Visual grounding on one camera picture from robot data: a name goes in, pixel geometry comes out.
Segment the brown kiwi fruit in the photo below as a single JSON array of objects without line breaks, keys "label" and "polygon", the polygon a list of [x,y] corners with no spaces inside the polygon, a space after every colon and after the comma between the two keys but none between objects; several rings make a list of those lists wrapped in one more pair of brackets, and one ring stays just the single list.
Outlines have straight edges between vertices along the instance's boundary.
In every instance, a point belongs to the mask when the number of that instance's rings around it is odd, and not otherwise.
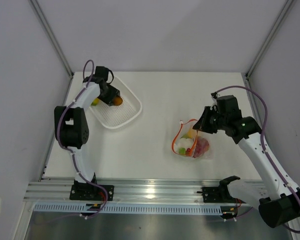
[{"label": "brown kiwi fruit", "polygon": [[113,105],[114,106],[120,106],[123,103],[123,99],[120,96],[116,96],[113,99]]}]

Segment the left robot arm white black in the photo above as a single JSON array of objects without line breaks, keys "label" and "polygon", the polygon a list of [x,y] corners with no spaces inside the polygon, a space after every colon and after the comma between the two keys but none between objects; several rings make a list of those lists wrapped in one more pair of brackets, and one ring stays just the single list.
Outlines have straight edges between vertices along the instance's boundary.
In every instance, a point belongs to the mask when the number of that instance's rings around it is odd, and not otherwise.
[{"label": "left robot arm white black", "polygon": [[95,199],[99,188],[94,180],[95,171],[86,156],[90,136],[86,111],[96,99],[108,106],[123,103],[120,91],[108,82],[109,77],[114,78],[109,68],[96,66],[90,76],[83,78],[82,87],[70,104],[54,109],[55,138],[59,146],[69,152],[77,174],[75,181],[84,184],[80,192],[87,200]]}]

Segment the green yellow mango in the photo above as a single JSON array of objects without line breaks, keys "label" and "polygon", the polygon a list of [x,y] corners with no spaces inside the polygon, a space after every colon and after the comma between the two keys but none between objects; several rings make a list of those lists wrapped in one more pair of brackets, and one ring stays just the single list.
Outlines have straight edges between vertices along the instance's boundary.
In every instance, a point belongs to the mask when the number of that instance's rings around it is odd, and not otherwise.
[{"label": "green yellow mango", "polygon": [[99,98],[95,98],[93,100],[93,102],[91,103],[91,106],[96,106],[96,105],[98,105],[99,102],[100,102],[100,99]]}]

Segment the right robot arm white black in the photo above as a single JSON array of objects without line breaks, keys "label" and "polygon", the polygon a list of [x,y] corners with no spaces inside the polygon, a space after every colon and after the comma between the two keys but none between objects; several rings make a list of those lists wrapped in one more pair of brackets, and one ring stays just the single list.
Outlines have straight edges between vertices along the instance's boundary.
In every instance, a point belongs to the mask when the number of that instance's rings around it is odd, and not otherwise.
[{"label": "right robot arm white black", "polygon": [[207,134],[224,131],[247,155],[261,177],[266,193],[250,187],[238,176],[223,179],[218,189],[224,202],[240,199],[258,210],[271,228],[285,226],[300,217],[300,187],[283,169],[268,147],[262,129],[252,116],[242,116],[238,100],[233,95],[216,98],[215,104],[205,106],[193,129]]}]

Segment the red grape bunch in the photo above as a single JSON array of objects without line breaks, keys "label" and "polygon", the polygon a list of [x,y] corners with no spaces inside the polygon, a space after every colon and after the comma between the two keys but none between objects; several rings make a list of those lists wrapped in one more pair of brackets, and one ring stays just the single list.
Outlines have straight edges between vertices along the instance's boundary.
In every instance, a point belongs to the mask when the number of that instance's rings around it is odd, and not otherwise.
[{"label": "red grape bunch", "polygon": [[203,156],[209,150],[209,148],[210,148],[210,144],[208,140],[204,137],[199,136],[197,138],[196,146],[192,157],[199,158]]}]

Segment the white cauliflower with leaves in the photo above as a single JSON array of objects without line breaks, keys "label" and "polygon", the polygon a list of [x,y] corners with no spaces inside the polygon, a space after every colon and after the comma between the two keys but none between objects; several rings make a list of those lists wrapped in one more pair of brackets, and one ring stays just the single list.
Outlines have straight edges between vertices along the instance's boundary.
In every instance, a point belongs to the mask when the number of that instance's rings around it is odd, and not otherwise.
[{"label": "white cauliflower with leaves", "polygon": [[193,143],[194,141],[191,138],[180,138],[176,144],[177,153],[180,155],[185,155],[188,149],[192,148]]}]

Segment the clear zip top bag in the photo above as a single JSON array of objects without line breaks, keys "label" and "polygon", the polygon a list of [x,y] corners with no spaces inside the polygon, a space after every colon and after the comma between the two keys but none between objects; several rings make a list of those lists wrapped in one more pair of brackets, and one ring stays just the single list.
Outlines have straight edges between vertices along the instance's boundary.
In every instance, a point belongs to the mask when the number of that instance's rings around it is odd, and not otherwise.
[{"label": "clear zip top bag", "polygon": [[212,156],[211,143],[206,134],[193,129],[197,122],[195,118],[179,121],[179,130],[171,143],[171,151],[174,154],[196,160],[208,159]]}]

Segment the orange fruit with leaf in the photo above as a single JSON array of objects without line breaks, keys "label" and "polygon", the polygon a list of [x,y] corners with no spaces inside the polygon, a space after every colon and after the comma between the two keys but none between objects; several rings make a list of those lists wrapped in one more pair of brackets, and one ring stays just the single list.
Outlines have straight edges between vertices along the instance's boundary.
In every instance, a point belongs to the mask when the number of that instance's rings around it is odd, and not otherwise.
[{"label": "orange fruit with leaf", "polygon": [[197,136],[197,131],[190,128],[187,133],[185,133],[182,138],[184,139],[195,139]]}]

